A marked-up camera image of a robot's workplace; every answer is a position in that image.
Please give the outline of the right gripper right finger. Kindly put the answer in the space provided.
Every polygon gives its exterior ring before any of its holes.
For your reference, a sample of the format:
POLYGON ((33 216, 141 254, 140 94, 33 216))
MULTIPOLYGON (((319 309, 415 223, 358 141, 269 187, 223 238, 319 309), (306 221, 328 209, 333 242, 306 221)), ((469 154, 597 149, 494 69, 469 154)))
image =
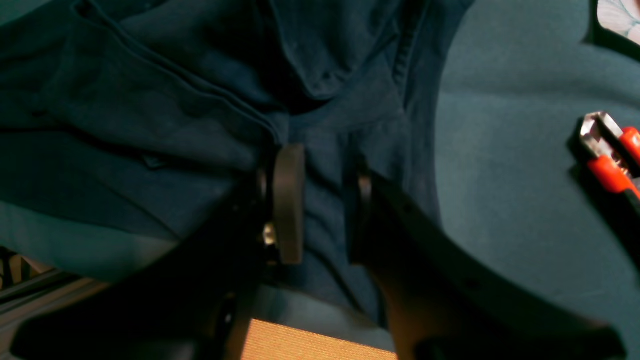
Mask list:
POLYGON ((359 170, 352 259, 382 292, 400 360, 624 360, 607 323, 527 292, 455 244, 400 187, 359 170))

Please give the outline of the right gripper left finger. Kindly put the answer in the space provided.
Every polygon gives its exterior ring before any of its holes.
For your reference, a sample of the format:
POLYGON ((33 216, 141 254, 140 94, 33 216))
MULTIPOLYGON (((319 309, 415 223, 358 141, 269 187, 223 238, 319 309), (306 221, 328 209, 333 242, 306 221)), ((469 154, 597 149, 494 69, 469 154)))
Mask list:
POLYGON ((287 145, 142 271, 28 319, 20 360, 238 360, 270 265, 303 259, 304 146, 287 145))

